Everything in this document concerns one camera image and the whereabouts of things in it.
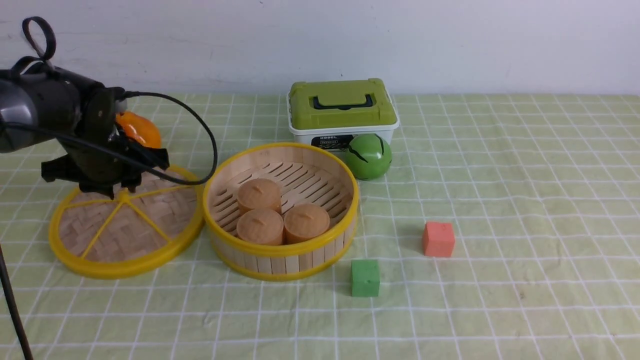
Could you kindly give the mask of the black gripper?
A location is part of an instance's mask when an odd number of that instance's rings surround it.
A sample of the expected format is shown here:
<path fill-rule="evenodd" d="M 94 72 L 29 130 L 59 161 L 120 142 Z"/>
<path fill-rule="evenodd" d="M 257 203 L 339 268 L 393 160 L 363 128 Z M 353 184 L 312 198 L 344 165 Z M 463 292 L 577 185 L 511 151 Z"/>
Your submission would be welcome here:
<path fill-rule="evenodd" d="M 115 199 L 115 187 L 135 194 L 149 169 L 167 170 L 165 148 L 149 148 L 127 137 L 115 120 L 127 99 L 121 87 L 96 88 L 81 107 L 78 125 L 57 140 L 66 155 L 41 164 L 47 182 L 77 183 L 82 193 Z"/>

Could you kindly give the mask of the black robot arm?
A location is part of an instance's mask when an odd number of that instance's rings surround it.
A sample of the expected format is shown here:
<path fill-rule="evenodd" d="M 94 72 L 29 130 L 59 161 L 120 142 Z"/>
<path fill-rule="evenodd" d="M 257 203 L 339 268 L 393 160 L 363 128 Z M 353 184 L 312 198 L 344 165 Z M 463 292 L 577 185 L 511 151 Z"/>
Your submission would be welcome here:
<path fill-rule="evenodd" d="M 114 198 L 149 169 L 169 168 L 169 153 L 135 141 L 116 121 L 122 88 L 36 63 L 23 74 L 1 72 L 1 152 L 57 139 L 66 154 L 41 164 L 41 177 L 76 183 L 80 191 Z"/>

